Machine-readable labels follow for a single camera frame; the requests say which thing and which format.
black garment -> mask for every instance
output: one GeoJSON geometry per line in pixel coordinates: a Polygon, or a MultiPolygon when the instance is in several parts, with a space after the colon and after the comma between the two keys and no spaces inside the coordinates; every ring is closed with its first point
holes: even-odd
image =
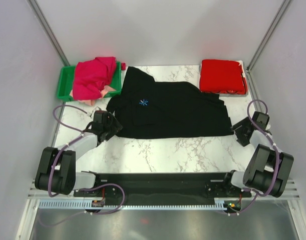
{"type": "Polygon", "coordinates": [[[226,106],[218,95],[202,93],[187,82],[155,82],[129,67],[121,95],[107,111],[123,126],[117,136],[136,139],[232,135],[226,106]]]}

green basket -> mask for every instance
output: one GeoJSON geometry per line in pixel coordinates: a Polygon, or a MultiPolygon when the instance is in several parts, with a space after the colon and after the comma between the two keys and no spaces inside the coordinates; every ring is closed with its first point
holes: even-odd
{"type": "MultiPolygon", "coordinates": [[[[104,96],[105,98],[111,98],[115,95],[119,95],[122,91],[121,63],[117,61],[116,64],[116,70],[114,72],[112,82],[109,85],[110,87],[115,89],[115,91],[108,92],[104,96]]],[[[76,66],[65,66],[61,70],[57,89],[57,97],[64,102],[75,101],[73,97],[69,95],[73,89],[75,68],[76,66]]]]}

white marble surface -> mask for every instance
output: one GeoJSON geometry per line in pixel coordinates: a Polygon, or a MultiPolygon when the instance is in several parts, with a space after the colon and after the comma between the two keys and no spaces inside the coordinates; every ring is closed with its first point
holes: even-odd
{"type": "MultiPolygon", "coordinates": [[[[198,86],[198,66],[143,66],[139,69],[154,76],[159,82],[188,81],[198,86]]],[[[221,97],[225,101],[232,124],[246,117],[250,94],[239,97],[221,97]]],[[[105,110],[110,98],[97,100],[95,107],[105,110]]],[[[79,102],[69,105],[91,112],[94,107],[79,102]]],[[[91,118],[71,108],[64,109],[62,121],[84,129],[91,118]]],[[[60,126],[56,146],[65,144],[78,136],[78,132],[60,126]]],[[[195,137],[138,140],[114,136],[108,142],[87,152],[77,161],[77,171],[98,173],[177,173],[177,172],[227,172],[244,170],[254,148],[242,147],[233,135],[223,137],[195,137]]]]}

gray floor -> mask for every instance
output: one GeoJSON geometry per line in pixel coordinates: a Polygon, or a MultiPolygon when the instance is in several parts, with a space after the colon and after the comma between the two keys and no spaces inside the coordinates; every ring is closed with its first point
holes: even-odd
{"type": "MultiPolygon", "coordinates": [[[[40,209],[45,224],[78,210],[40,209]]],[[[255,202],[240,216],[200,210],[123,210],[111,215],[82,214],[56,227],[38,223],[37,240],[297,240],[286,204],[255,202]]]]}

folded red shirt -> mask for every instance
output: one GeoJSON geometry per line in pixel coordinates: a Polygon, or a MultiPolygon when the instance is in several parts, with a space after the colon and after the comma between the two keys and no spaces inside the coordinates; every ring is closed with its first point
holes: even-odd
{"type": "Polygon", "coordinates": [[[217,94],[247,93],[242,61],[205,59],[202,61],[199,89],[217,94]]]}
{"type": "Polygon", "coordinates": [[[102,97],[104,86],[112,82],[116,69],[115,57],[96,57],[79,62],[75,68],[73,96],[75,100],[93,100],[102,97]]]}

